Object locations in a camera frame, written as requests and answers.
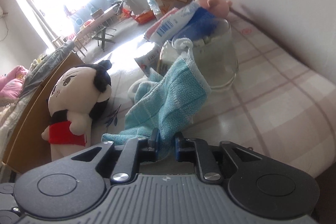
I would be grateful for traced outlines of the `light blue towel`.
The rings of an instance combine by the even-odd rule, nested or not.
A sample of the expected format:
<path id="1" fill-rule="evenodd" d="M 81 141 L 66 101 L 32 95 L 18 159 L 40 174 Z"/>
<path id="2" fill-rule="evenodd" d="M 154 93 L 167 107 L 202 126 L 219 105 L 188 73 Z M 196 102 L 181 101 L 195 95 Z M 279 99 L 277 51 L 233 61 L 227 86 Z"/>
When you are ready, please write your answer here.
<path id="1" fill-rule="evenodd" d="M 194 60 L 183 52 L 164 76 L 151 70 L 140 83 L 134 106 L 126 113 L 125 128 L 119 134 L 103 134 L 102 141 L 123 145 L 129 139 L 148 138 L 159 130 L 160 160 L 171 150 L 175 133 L 184 130 L 205 104 L 211 88 Z"/>

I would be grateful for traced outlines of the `white tissue roll pack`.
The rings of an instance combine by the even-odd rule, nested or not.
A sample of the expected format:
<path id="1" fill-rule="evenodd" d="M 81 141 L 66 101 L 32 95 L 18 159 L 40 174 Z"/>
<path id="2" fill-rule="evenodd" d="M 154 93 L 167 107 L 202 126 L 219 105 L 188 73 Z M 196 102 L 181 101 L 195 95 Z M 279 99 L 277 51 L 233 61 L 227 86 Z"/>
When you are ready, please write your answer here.
<path id="1" fill-rule="evenodd" d="M 150 75 L 151 69 L 156 70 L 161 47 L 156 43 L 145 43 L 138 47 L 134 53 L 134 60 L 145 76 Z"/>

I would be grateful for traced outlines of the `black-haired plush doll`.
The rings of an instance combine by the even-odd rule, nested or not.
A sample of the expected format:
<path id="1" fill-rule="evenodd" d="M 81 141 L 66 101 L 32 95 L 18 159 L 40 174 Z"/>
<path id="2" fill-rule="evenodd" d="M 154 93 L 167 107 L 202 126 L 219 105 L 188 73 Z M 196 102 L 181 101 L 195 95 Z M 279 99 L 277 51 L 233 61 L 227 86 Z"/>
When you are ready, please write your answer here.
<path id="1" fill-rule="evenodd" d="M 92 123 L 98 120 L 112 94 L 109 60 L 68 69 L 54 85 L 48 100 L 50 125 L 42 132 L 51 160 L 91 146 Z"/>

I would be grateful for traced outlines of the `clear glass jar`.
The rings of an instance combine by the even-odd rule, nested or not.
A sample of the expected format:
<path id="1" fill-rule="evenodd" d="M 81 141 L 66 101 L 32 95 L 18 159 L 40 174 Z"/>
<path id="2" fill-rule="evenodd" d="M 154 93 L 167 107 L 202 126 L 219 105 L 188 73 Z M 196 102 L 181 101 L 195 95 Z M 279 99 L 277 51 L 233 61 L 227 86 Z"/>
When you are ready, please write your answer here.
<path id="1" fill-rule="evenodd" d="M 237 76 L 238 58 L 232 42 L 232 29 L 225 19 L 212 18 L 191 23 L 164 43 L 157 71 L 165 75 L 183 53 L 196 63 L 213 91 L 228 89 Z"/>

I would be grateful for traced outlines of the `blue white wipes pack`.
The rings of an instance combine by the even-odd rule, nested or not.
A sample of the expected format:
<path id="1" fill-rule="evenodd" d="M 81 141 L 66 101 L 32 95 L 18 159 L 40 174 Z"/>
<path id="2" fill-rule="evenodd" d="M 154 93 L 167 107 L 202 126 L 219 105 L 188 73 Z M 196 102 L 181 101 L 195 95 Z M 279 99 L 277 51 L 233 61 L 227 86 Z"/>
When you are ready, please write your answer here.
<path id="1" fill-rule="evenodd" d="M 162 45 L 171 40 L 178 32 L 191 24 L 205 23 L 215 16 L 202 8 L 197 2 L 192 1 L 181 9 L 172 9 L 144 34 L 144 39 Z"/>

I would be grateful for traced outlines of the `brown cardboard box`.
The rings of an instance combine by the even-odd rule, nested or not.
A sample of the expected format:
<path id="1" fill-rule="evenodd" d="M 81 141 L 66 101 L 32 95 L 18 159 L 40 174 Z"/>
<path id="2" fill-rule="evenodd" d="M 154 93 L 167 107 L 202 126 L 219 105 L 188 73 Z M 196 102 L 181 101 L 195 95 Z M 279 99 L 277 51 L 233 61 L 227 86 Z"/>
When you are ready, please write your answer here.
<path id="1" fill-rule="evenodd" d="M 57 80 L 68 69 L 82 63 L 78 55 L 70 53 L 37 87 L 11 134 L 2 164 L 23 174 L 51 162 L 50 145 L 41 137 L 51 118 L 47 100 Z"/>

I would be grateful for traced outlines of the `orange red bag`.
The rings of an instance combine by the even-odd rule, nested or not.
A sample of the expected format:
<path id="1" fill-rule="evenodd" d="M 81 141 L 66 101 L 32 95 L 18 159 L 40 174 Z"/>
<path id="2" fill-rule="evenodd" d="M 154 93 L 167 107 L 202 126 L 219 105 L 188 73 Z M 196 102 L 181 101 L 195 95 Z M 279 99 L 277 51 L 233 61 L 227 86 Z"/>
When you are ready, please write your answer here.
<path id="1" fill-rule="evenodd" d="M 138 23 L 138 24 L 146 24 L 152 20 L 155 19 L 155 15 L 152 11 L 144 11 L 143 13 L 139 15 L 134 15 L 133 19 Z"/>

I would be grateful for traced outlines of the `folding table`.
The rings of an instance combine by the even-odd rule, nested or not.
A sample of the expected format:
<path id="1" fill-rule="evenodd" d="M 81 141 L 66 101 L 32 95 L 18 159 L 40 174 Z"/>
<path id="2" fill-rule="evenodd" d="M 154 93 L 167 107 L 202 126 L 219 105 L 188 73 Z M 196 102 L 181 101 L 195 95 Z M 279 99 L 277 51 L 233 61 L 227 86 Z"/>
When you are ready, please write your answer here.
<path id="1" fill-rule="evenodd" d="M 112 5 L 112 7 L 105 10 L 101 16 L 91 21 L 81 31 L 79 31 L 75 38 L 75 43 L 78 43 L 78 45 L 80 45 L 79 49 L 84 48 L 84 42 L 86 40 L 88 42 L 90 42 L 91 40 L 96 40 L 103 52 L 105 51 L 106 43 L 115 43 L 112 39 L 109 39 L 106 36 L 108 35 L 114 37 L 114 35 L 107 33 L 108 29 L 114 31 L 116 30 L 110 27 L 108 20 L 111 20 L 113 16 L 117 15 L 116 11 L 118 11 L 119 8 L 119 4 Z"/>

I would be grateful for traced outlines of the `pink pig plush toy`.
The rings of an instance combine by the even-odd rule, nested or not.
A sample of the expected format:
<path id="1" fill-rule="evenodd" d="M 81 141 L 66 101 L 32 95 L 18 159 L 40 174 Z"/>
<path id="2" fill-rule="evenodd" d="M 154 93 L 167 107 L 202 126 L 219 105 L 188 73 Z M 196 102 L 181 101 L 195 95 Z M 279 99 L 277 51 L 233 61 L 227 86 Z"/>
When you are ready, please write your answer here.
<path id="1" fill-rule="evenodd" d="M 212 13 L 217 18 L 226 19 L 230 13 L 230 0 L 195 0 L 199 6 Z"/>

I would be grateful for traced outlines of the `grey patterned quilt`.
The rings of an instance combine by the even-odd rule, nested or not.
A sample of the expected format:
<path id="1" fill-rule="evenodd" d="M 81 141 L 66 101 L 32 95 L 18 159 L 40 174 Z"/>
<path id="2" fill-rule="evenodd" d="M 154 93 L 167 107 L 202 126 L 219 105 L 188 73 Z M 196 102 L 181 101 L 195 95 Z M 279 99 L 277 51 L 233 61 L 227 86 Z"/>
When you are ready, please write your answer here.
<path id="1" fill-rule="evenodd" d="M 21 99 L 33 92 L 67 58 L 74 47 L 75 43 L 73 41 L 66 42 L 34 67 L 25 78 L 19 98 Z"/>

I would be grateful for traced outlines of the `pink blanket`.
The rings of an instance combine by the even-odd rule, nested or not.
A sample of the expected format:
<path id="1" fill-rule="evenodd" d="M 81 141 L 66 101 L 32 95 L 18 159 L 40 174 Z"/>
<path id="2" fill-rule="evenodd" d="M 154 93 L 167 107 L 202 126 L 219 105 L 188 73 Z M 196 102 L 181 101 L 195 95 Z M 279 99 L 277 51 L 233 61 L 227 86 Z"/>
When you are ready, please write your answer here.
<path id="1" fill-rule="evenodd" d="M 24 66 L 18 65 L 6 75 L 1 76 L 1 98 L 17 99 L 28 72 L 29 70 Z"/>

